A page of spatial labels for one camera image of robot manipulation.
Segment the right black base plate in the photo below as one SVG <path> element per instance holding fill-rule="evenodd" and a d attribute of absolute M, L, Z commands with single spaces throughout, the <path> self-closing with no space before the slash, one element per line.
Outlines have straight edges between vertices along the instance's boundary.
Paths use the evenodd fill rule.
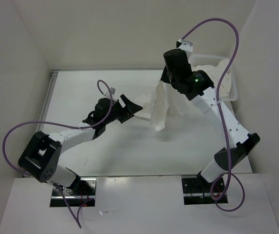
<path fill-rule="evenodd" d="M 220 178 L 215 184 L 213 195 L 219 196 L 224 190 L 224 180 Z M 182 189 L 185 205 L 214 204 L 215 201 L 210 196 L 211 184 L 201 185 L 195 175 L 182 177 Z M 217 201 L 217 203 L 228 203 L 227 195 Z"/>

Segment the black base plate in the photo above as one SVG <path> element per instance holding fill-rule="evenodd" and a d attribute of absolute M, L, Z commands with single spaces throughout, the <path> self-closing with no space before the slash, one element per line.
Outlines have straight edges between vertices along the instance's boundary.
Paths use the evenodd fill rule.
<path fill-rule="evenodd" d="M 97 178 L 96 177 L 82 177 L 77 188 L 71 189 L 58 185 L 59 191 L 55 186 L 52 189 L 50 200 L 50 207 L 66 207 L 63 196 L 70 207 L 84 207 L 95 206 L 95 192 L 96 192 Z"/>
<path fill-rule="evenodd" d="M 213 195 L 219 196 L 224 190 L 224 180 L 220 178 L 215 184 Z M 182 177 L 182 189 L 185 205 L 214 204 L 215 201 L 210 196 L 211 184 L 201 185 L 195 175 Z M 217 203 L 228 203 L 227 195 L 217 201 Z"/>

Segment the white pleated skirt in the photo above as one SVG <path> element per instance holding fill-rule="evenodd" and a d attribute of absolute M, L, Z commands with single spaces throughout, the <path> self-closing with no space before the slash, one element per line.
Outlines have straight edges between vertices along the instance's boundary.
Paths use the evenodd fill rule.
<path fill-rule="evenodd" d="M 148 121 L 156 132 L 165 128 L 168 116 L 182 117 L 189 109 L 186 97 L 161 80 L 149 95 L 137 97 L 136 102 L 143 109 L 134 116 Z"/>

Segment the white perforated plastic basket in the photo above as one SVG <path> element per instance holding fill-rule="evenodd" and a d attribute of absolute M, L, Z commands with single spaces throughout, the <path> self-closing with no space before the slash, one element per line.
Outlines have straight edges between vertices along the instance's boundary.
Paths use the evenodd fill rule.
<path fill-rule="evenodd" d="M 222 59 L 227 59 L 226 57 L 221 57 L 221 56 L 213 56 L 213 55 L 197 55 L 193 54 L 191 55 L 189 62 L 191 64 L 191 67 L 198 66 L 198 65 L 213 65 L 217 66 L 218 62 L 220 62 Z M 236 101 L 238 99 L 238 91 L 236 87 L 236 81 L 235 81 L 235 76 L 234 72 L 231 71 L 231 68 L 228 69 L 228 71 L 231 72 L 231 89 L 230 89 L 230 95 L 229 98 L 220 98 L 224 102 L 226 101 Z"/>

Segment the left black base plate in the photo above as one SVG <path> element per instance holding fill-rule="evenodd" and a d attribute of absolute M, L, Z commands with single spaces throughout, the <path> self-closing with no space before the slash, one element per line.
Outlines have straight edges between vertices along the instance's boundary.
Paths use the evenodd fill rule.
<path fill-rule="evenodd" d="M 84 207 L 95 206 L 95 192 L 96 192 L 97 178 L 96 177 L 82 177 L 77 188 L 71 189 L 58 185 L 59 191 L 55 186 L 52 189 L 50 200 L 50 207 L 66 207 L 63 196 L 70 207 Z"/>

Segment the white skirts in basket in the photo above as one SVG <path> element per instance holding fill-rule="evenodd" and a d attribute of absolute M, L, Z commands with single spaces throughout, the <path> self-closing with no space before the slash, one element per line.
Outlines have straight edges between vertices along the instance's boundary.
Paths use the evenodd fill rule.
<path fill-rule="evenodd" d="M 219 80 L 227 67 L 229 63 L 229 59 L 225 58 L 222 59 L 220 62 L 218 62 L 217 66 L 213 65 L 198 65 L 193 67 L 194 71 L 203 70 L 207 73 L 207 75 L 211 78 L 211 80 L 214 82 L 214 86 L 217 87 Z M 226 74 L 223 77 L 222 83 L 220 85 L 220 98 L 229 98 L 230 95 L 230 89 L 231 89 L 231 72 L 227 71 Z"/>

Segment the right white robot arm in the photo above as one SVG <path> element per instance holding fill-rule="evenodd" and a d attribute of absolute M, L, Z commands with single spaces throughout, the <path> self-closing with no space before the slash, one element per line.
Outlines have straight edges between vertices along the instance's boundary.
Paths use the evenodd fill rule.
<path fill-rule="evenodd" d="M 197 186 L 203 192 L 214 186 L 214 180 L 233 169 L 259 143 L 257 133 L 250 133 L 234 117 L 225 103 L 216 98 L 217 89 L 205 71 L 193 71 L 187 54 L 182 49 L 172 49 L 163 54 L 165 68 L 161 80 L 183 94 L 210 121 L 225 147 L 198 174 Z"/>

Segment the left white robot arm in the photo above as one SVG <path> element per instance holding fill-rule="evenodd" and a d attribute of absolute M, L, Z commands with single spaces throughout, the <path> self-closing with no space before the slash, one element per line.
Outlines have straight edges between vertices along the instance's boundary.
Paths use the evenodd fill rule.
<path fill-rule="evenodd" d="M 81 177 L 69 168 L 58 164 L 60 156 L 67 150 L 101 136 L 106 126 L 113 121 L 124 123 L 143 108 L 121 95 L 122 106 L 118 100 L 101 98 L 78 129 L 67 129 L 53 134 L 36 132 L 18 160 L 18 165 L 37 181 L 51 182 L 63 186 L 70 195 L 79 192 Z"/>

